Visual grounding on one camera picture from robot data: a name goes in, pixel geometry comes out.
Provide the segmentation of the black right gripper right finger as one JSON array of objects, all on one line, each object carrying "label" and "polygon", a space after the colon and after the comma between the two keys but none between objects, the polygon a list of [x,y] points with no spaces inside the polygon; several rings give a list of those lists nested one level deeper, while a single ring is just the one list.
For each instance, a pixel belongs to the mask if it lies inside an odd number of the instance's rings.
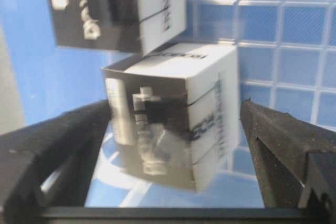
[{"label": "black right gripper right finger", "polygon": [[335,223],[335,132],[250,99],[240,106],[240,121],[264,206]]}]

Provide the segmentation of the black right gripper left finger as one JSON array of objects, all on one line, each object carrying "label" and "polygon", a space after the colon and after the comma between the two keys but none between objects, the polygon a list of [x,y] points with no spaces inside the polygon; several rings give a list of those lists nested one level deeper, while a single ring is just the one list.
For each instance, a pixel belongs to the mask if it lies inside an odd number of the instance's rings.
[{"label": "black right gripper left finger", "polygon": [[1,223],[44,207],[83,206],[106,128],[107,100],[1,135]]}]

